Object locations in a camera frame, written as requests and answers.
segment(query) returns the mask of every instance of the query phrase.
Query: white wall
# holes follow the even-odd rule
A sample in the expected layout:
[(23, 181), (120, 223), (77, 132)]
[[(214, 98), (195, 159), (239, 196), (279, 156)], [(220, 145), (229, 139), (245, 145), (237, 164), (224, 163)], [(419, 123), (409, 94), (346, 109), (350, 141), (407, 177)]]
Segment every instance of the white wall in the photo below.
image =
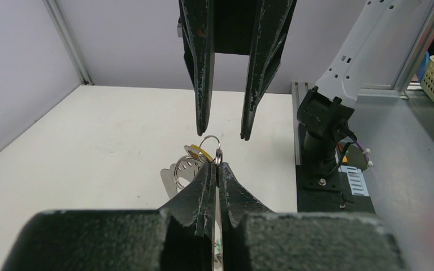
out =
[(0, 0), (0, 150), (80, 84), (41, 0)]
[[(177, 37), (178, 0), (58, 1), (96, 84), (192, 88)], [(282, 65), (268, 91), (289, 93), (291, 81), (315, 82), (367, 1), (298, 0)], [(382, 41), (391, 49), (374, 63), (367, 84), (393, 84), (433, 0), (423, 2), (394, 37)], [(244, 91), (247, 66), (248, 56), (217, 54), (214, 89)]]

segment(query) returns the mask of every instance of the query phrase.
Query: yellow tag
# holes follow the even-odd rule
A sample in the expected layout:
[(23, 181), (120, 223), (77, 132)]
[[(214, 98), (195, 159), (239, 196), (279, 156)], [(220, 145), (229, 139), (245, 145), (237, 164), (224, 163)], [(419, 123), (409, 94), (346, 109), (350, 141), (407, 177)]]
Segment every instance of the yellow tag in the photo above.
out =
[(206, 151), (204, 151), (202, 148), (200, 148), (199, 146), (196, 146), (194, 144), (190, 145), (190, 146), (184, 146), (185, 151), (192, 156), (192, 158), (200, 160), (201, 158), (199, 157), (199, 152), (207, 159), (208, 162), (212, 161), (212, 156), (210, 156)]

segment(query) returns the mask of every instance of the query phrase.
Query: gray floor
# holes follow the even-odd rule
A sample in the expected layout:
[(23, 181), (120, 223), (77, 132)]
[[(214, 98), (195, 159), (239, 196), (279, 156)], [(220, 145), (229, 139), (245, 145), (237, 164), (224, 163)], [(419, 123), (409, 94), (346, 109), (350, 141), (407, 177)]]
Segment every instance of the gray floor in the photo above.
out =
[(377, 214), (413, 270), (434, 270), (434, 103), (359, 97), (349, 125), (371, 149), (364, 176)]

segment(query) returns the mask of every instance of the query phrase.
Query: white tabletop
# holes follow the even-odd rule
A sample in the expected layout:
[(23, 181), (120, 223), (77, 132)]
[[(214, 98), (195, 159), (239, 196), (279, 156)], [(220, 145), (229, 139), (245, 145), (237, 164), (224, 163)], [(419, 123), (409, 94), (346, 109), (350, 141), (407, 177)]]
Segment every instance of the white tabletop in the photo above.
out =
[[(266, 94), (250, 141), (243, 93), (214, 91), (208, 134), (238, 181), (276, 212), (296, 212), (292, 97)], [(0, 266), (46, 209), (146, 209), (168, 200), (160, 170), (199, 144), (192, 90), (81, 86), (0, 153)], [(206, 142), (213, 154), (216, 143)]]

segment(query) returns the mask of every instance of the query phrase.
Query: bunch of keys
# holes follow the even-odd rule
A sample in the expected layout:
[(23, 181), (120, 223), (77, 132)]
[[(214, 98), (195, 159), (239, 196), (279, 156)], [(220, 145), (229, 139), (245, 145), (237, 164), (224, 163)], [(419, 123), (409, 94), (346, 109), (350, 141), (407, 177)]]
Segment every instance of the bunch of keys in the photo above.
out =
[[(218, 148), (215, 151), (215, 157), (212, 158), (206, 151), (202, 149), (202, 144), (209, 138), (215, 138), (218, 143)], [(222, 150), (220, 149), (220, 141), (215, 135), (206, 136), (202, 142), (197, 145), (184, 146), (184, 150), (187, 155), (182, 156), (175, 164), (171, 164), (168, 169), (162, 169), (160, 171), (160, 177), (166, 188), (169, 199), (172, 199), (177, 195), (177, 189), (184, 189), (185, 186), (179, 181), (179, 178), (183, 178), (188, 182), (192, 182), (195, 175), (201, 168), (201, 166), (207, 163), (215, 163), (217, 166), (222, 163)]]

